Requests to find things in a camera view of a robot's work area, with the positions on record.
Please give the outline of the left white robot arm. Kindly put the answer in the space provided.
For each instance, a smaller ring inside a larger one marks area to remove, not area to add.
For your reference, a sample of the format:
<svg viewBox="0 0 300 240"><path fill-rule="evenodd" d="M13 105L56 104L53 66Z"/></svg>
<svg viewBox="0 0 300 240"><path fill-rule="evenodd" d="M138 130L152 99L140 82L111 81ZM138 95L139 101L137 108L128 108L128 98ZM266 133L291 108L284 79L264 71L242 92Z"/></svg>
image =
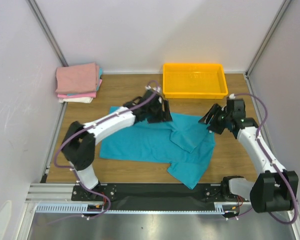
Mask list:
<svg viewBox="0 0 300 240"><path fill-rule="evenodd" d="M95 200L100 195L101 183L93 168L96 145L112 134L145 120L149 124L173 120L169 101L156 88L147 89L143 96L135 97L100 119L84 124L78 121L71 123L60 152L77 177L84 199Z"/></svg>

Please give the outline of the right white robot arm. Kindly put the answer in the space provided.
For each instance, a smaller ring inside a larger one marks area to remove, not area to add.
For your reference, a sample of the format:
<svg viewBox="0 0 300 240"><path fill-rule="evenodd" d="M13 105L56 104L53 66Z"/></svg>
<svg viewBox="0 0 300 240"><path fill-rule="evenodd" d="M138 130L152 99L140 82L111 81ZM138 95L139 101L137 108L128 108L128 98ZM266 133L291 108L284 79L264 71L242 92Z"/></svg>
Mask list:
<svg viewBox="0 0 300 240"><path fill-rule="evenodd" d="M255 182L243 177L229 177L226 185L220 188L224 200L243 197L257 213L297 210L299 177L277 160L264 141L257 122L246 116L242 98L228 97L225 106L214 104L199 123L219 135L229 130L247 152L258 175Z"/></svg>

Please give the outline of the teal t shirt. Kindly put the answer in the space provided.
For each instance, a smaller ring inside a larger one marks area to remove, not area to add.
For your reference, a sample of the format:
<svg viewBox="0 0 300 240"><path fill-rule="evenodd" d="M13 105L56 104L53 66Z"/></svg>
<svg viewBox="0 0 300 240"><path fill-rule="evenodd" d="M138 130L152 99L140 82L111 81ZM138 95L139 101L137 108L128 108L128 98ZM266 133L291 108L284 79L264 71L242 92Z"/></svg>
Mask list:
<svg viewBox="0 0 300 240"><path fill-rule="evenodd" d="M103 159L169 164L167 172L194 189L208 169L216 145L215 136L200 116L171 113L172 121L138 122L105 138Z"/></svg>

